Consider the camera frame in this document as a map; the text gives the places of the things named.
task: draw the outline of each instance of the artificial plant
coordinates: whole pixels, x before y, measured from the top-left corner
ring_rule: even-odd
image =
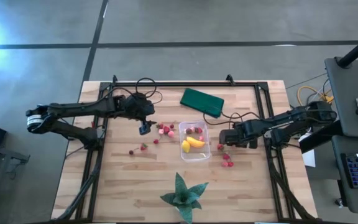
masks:
[[[160,196],[160,198],[170,205],[179,209],[182,218],[189,224],[193,221],[193,208],[201,209],[200,203],[197,199],[204,193],[208,183],[199,184],[187,189],[185,181],[177,173],[175,177],[175,193],[168,193]]]

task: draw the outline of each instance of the clear plastic container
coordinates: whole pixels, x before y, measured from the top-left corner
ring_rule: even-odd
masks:
[[[186,133],[188,128],[201,128],[202,133],[195,133],[194,131],[191,134]],[[209,149],[209,137],[207,125],[204,121],[184,121],[179,124],[180,130],[180,154],[181,158],[186,162],[197,162],[208,159],[211,156],[211,150]],[[199,140],[200,136],[204,138],[203,147],[193,147],[190,146],[190,151],[185,152],[182,149],[182,142],[186,140],[187,137],[193,137],[194,139]]]

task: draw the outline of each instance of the wooden tabletop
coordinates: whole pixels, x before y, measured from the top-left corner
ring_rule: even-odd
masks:
[[[267,81],[275,114],[289,110],[283,81]],[[84,82],[80,102],[94,101],[98,97],[100,82]],[[239,114],[253,111],[258,114],[255,92],[252,87],[194,87],[193,89],[224,99],[223,112]],[[142,87],[139,91],[152,88]],[[155,105],[155,114],[147,119],[163,124],[182,121],[202,121],[202,113],[181,105],[183,87],[159,87],[163,100]],[[122,90],[116,95],[127,95]],[[150,98],[160,99],[159,94]],[[253,119],[252,115],[244,119]],[[211,123],[227,121],[207,116]],[[92,116],[75,118],[75,126],[91,125]],[[175,173],[178,172],[188,187],[209,182],[199,199],[203,209],[193,210],[194,222],[268,222],[276,221],[272,188],[263,141],[257,149],[230,148],[233,167],[222,167],[222,153],[216,149],[219,132],[228,124],[208,126],[211,157],[204,162],[187,163],[180,156],[178,131],[174,138],[160,139],[155,126],[144,136],[139,135],[140,122],[127,119],[110,119],[106,131],[103,163],[95,205],[94,222],[180,222],[180,214],[160,199],[161,195],[175,191]],[[129,150],[146,143],[145,152]],[[69,143],[67,153],[81,147],[79,141]],[[74,199],[81,185],[86,151],[81,150],[64,163],[52,218],[58,217]],[[283,150],[288,181],[292,192],[313,216],[317,216],[301,151],[295,147]],[[88,208],[90,190],[85,200],[84,214]],[[283,209],[285,202],[280,196]]]

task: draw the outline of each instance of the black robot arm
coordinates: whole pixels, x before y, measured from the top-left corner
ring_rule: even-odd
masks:
[[[282,147],[291,136],[305,133],[312,126],[331,124],[335,119],[336,113],[330,104],[316,101],[271,118],[235,122],[233,129],[220,132],[219,143],[237,147],[247,147],[249,144],[250,148],[255,149],[257,138],[267,134],[272,147]]]
[[[34,110],[26,111],[27,130],[34,134],[53,132],[65,138],[77,138],[85,149],[95,149],[100,143],[102,132],[96,128],[78,128],[59,121],[61,118],[76,116],[99,116],[102,118],[128,118],[141,122],[139,133],[150,132],[152,121],[146,116],[154,114],[154,105],[143,93],[133,93],[128,98],[124,95],[104,97],[91,103],[69,103],[38,105]]]

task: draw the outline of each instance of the gray floor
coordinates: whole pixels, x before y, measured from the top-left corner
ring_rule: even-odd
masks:
[[[0,44],[90,44],[102,0],[0,1]],[[358,0],[110,0],[100,43],[358,40]],[[324,59],[352,45],[98,49],[90,80],[284,80],[290,86],[325,72]],[[27,109],[78,100],[89,49],[0,50],[0,127],[9,149],[31,155],[0,193],[0,223],[48,220],[67,142],[26,130]],[[305,85],[320,89],[326,76]],[[287,90],[297,105],[296,91]],[[305,101],[308,93],[302,94]],[[338,209],[334,180],[311,186],[319,217],[357,222]]]

